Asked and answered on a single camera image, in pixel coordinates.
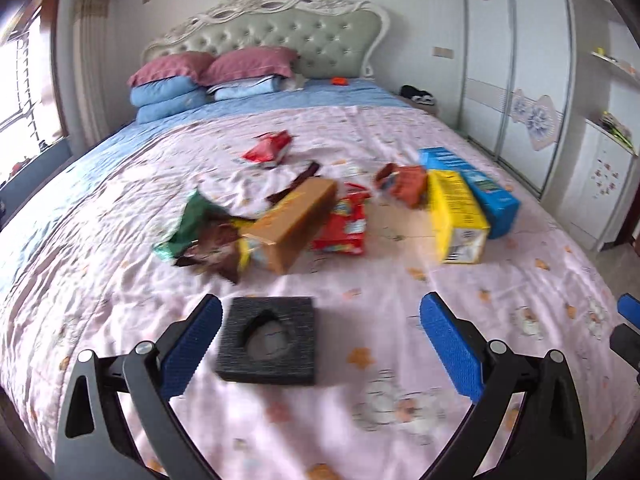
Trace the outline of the blue nasal spray box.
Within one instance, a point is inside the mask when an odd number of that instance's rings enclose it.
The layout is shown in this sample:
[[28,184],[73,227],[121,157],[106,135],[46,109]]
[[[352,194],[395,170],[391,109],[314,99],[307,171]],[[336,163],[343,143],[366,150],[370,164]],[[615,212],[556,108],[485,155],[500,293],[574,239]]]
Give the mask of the blue nasal spray box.
[[520,201],[511,192],[446,148],[421,148],[419,160],[427,170],[452,170],[461,174],[489,222],[491,240],[511,231],[520,209]]

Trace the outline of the brown yellow snack wrapper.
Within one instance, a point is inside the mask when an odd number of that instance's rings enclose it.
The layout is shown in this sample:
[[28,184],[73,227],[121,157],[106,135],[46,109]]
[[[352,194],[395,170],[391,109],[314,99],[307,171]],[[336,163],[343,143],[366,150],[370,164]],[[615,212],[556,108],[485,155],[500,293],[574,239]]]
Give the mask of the brown yellow snack wrapper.
[[176,259],[176,266],[201,266],[238,284],[250,263],[250,243],[242,237],[242,229],[253,220],[231,217],[210,220],[198,231],[198,237]]

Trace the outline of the orange knitted sock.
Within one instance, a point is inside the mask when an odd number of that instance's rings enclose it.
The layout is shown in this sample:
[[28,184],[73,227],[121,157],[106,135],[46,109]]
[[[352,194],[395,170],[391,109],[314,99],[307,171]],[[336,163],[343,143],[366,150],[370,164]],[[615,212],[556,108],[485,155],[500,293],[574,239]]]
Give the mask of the orange knitted sock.
[[378,190],[416,209],[426,193],[427,172],[421,166],[398,166],[390,162],[375,175],[374,184]]

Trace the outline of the green snack wrapper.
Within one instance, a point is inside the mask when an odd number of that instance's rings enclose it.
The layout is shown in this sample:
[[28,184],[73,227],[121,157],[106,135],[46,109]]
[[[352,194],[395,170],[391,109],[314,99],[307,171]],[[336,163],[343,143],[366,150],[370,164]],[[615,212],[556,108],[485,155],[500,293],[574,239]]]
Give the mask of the green snack wrapper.
[[200,229],[206,222],[226,213],[224,208],[211,202],[199,190],[194,190],[186,201],[174,232],[153,247],[155,255],[163,261],[175,261],[198,239]]

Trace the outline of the long brown cardboard box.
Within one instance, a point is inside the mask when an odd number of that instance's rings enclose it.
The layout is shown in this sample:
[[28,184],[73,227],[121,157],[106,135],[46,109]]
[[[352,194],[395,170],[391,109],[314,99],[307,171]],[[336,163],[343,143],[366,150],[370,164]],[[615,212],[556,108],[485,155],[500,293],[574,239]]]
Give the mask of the long brown cardboard box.
[[250,258],[283,275],[326,223],[337,199],[337,182],[312,177],[288,193],[241,234]]

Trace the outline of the red snack bag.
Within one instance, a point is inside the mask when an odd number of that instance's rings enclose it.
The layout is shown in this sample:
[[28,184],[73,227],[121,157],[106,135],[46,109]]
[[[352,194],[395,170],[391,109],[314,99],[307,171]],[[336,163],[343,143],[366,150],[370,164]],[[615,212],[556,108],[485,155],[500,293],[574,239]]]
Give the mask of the red snack bag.
[[367,232],[367,214],[364,203],[371,197],[370,190],[355,183],[346,184],[342,196],[329,214],[326,224],[311,242],[315,252],[361,256]]
[[242,159],[262,168],[274,168],[284,161],[293,142],[288,130],[266,132],[257,137],[257,144],[242,155]]

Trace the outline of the yellow carton box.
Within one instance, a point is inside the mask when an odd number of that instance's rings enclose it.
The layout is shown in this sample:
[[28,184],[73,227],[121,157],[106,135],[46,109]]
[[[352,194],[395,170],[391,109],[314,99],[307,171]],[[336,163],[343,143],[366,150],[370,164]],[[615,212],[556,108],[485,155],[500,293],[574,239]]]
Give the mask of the yellow carton box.
[[454,170],[428,170],[427,203],[439,261],[478,263],[490,225],[462,175]]

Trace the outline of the white sliding wardrobe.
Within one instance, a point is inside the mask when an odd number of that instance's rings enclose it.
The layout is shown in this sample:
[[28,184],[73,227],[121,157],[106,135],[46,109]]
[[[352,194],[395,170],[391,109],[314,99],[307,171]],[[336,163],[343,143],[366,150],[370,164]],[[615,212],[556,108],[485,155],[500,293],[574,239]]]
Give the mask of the white sliding wardrobe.
[[465,0],[466,136],[540,195],[572,76],[567,0]]

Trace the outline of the red snack bag flat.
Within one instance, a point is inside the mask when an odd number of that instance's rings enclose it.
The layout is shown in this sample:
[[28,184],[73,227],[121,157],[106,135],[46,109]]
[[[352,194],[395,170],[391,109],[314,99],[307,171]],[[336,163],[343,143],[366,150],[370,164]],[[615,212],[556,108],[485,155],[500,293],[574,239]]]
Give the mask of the red snack bag flat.
[[315,252],[361,256],[367,232],[367,214],[364,203],[371,197],[370,190],[355,183],[346,184],[342,196],[329,214],[326,224],[311,242]]

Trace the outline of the left pink pillow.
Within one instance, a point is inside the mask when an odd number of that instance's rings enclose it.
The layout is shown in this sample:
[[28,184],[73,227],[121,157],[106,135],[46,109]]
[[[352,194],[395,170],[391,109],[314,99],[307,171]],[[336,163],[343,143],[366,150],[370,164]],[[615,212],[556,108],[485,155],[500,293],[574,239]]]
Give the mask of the left pink pillow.
[[145,63],[128,79],[131,88],[140,87],[172,77],[188,77],[197,82],[201,73],[213,64],[216,58],[207,52],[186,51],[159,56]]

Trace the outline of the green tufted headboard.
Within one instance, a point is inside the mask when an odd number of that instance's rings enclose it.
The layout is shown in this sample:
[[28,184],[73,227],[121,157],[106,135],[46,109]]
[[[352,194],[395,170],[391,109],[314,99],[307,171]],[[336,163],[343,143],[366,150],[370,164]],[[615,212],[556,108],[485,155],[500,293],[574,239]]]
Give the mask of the green tufted headboard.
[[219,56],[286,47],[309,79],[372,79],[371,58],[389,28],[386,10],[369,0],[220,0],[152,40],[141,62],[186,51]]

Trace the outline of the folded light blue blanket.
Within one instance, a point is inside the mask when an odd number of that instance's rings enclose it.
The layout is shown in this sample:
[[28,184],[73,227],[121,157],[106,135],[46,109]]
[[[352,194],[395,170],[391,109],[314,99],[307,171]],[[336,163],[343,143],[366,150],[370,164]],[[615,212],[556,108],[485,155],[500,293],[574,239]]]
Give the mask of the folded light blue blanket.
[[278,92],[281,80],[282,77],[279,75],[239,79],[211,86],[206,93],[215,102],[263,96],[264,94]]

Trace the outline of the right pink pillow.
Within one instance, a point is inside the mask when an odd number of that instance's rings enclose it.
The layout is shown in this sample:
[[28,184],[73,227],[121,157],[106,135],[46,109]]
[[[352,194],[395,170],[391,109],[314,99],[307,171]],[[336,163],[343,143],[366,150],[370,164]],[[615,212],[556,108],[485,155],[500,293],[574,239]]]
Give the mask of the right pink pillow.
[[299,54],[287,47],[250,47],[229,51],[210,64],[200,76],[203,87],[225,82],[278,75],[294,76],[293,65]]

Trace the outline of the white wall shelf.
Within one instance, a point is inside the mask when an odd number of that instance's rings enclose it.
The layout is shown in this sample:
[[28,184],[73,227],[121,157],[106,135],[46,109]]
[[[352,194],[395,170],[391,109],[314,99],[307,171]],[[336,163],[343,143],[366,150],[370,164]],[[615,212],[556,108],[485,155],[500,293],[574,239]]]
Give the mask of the white wall shelf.
[[605,62],[607,66],[611,67],[611,70],[616,73],[616,75],[620,75],[631,81],[633,84],[638,86],[639,84],[639,72],[634,68],[634,66],[630,65],[626,61],[619,61],[616,58],[611,58],[606,54],[601,54],[596,51],[592,51],[591,55],[598,60]]

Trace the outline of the window with wooden frame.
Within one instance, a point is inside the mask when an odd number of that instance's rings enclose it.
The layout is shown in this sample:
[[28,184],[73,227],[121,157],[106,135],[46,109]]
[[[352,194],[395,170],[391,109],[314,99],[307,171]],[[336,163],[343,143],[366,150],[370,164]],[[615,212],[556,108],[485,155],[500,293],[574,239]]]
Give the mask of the window with wooden frame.
[[2,182],[67,136],[55,67],[59,4],[30,0],[2,29]]

